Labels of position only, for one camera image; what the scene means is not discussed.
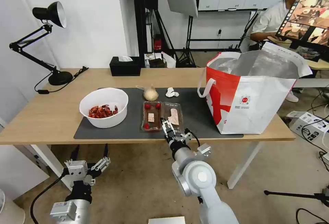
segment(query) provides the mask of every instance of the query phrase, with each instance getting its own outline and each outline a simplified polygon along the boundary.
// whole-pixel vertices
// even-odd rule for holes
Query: bag handle
[[[198,92],[198,95],[199,95],[200,98],[206,97],[209,94],[212,85],[216,84],[216,80],[214,80],[213,78],[210,78],[207,82],[207,85],[206,85],[206,88],[205,88],[203,94],[201,94],[200,93],[200,88],[201,88],[201,83],[202,83],[203,77],[205,76],[205,73],[206,73],[206,68],[204,68],[204,70],[203,70],[203,72],[200,76],[200,79],[199,79],[199,85],[198,85],[197,92]]]

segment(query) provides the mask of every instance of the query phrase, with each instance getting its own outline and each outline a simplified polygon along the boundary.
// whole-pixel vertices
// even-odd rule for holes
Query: monitor screen
[[[282,22],[278,37],[299,40],[303,46],[329,46],[329,0],[296,0]]]

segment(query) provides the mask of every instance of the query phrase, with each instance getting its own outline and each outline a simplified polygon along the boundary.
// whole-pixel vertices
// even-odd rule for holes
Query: red crayfish
[[[109,105],[102,105],[101,107],[94,106],[89,110],[88,117],[91,118],[107,118],[118,113],[118,108],[115,106],[114,111],[111,111]]]

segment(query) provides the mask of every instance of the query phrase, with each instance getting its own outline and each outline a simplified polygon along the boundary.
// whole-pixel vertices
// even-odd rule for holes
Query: power strip
[[[324,160],[324,162],[325,162],[326,164],[329,164],[329,153],[324,154],[324,155],[322,156],[322,158],[323,158],[323,160]]]

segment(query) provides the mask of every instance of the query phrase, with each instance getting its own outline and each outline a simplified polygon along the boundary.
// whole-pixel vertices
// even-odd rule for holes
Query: red and white bag
[[[197,91],[206,97],[221,134],[261,134],[296,79],[311,73],[303,57],[266,43],[260,51],[219,53],[207,63]]]

